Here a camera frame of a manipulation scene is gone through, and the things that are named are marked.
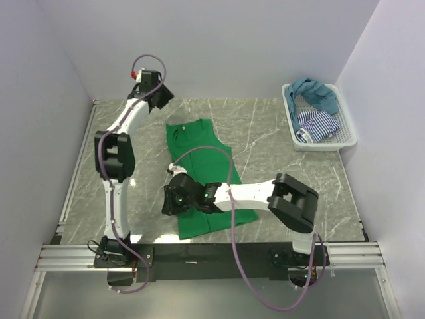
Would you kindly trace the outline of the green tank top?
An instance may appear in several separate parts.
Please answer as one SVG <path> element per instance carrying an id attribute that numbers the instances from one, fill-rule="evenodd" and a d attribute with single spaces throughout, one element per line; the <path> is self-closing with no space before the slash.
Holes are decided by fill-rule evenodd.
<path id="1" fill-rule="evenodd" d="M 166 125 L 166 141 L 173 161 L 185 152 L 199 146 L 214 146 L 232 156 L 232 149 L 224 145 L 215 135 L 212 120 L 200 118 L 194 122 Z M 197 150 L 184 157 L 179 165 L 186 169 L 195 181 L 206 184 L 227 181 L 229 160 L 217 150 Z M 179 238 L 196 236 L 231 228 L 231 212 L 205 214 L 195 208 L 177 217 Z"/>

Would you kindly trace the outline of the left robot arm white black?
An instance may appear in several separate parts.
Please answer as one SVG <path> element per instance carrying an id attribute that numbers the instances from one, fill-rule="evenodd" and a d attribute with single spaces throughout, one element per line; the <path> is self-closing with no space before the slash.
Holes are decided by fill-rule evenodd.
<path id="1" fill-rule="evenodd" d="M 95 166 L 106 194 L 106 226 L 96 253 L 118 267 L 135 262 L 131 247 L 127 197 L 135 171 L 131 134 L 154 108 L 162 109 L 174 95 L 159 71 L 141 69 L 131 73 L 135 86 L 122 113 L 94 136 Z"/>

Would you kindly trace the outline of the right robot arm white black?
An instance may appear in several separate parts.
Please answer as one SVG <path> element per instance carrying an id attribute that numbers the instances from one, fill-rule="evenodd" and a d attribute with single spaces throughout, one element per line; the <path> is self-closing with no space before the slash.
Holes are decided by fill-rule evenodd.
<path id="1" fill-rule="evenodd" d="M 269 211 L 290 231 L 292 259 L 308 264 L 315 256 L 315 215 L 318 193 L 288 174 L 261 183 L 226 184 L 196 182 L 178 173 L 164 187 L 162 214 L 182 215 L 191 208 L 205 214 L 230 212 L 232 241 L 236 214 L 242 210 Z"/>

